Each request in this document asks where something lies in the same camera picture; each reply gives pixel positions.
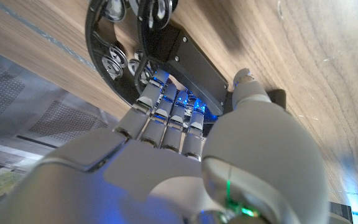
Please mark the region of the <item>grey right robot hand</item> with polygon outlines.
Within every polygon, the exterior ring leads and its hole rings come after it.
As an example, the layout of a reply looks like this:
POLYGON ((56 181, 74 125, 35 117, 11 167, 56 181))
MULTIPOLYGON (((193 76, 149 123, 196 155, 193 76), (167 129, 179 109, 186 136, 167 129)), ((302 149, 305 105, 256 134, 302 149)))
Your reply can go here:
POLYGON ((95 129, 41 159, 0 206, 0 223, 327 223, 319 148, 247 69, 232 110, 203 135, 184 92, 156 72, 113 130, 95 129))

